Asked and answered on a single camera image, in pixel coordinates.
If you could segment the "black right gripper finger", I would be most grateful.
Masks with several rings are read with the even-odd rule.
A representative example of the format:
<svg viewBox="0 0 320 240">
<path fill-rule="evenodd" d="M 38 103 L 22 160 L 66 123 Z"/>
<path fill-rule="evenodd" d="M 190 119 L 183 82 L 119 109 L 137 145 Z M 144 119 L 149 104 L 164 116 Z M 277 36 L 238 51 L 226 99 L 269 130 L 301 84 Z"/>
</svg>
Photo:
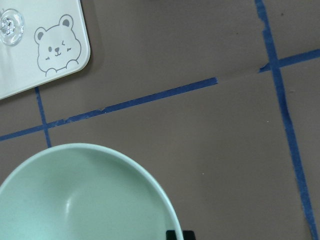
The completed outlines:
<svg viewBox="0 0 320 240">
<path fill-rule="evenodd" d="M 196 240 L 196 235 L 192 230 L 183 230 L 183 239 L 184 240 Z"/>
</svg>

